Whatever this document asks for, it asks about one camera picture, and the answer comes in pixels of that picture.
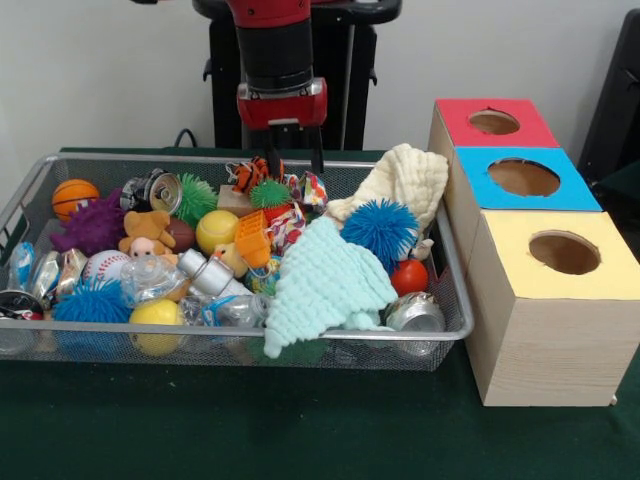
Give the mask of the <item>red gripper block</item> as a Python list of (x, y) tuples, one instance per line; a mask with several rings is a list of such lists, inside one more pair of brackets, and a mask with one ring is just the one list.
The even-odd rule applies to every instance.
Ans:
[(282, 159), (275, 145), (274, 125), (298, 124), (309, 128), (313, 173), (324, 172), (321, 125), (327, 117), (328, 88), (324, 78), (291, 91), (259, 92), (248, 83), (237, 89), (237, 107), (242, 122), (250, 130), (264, 132), (264, 152), (270, 176), (282, 176)]

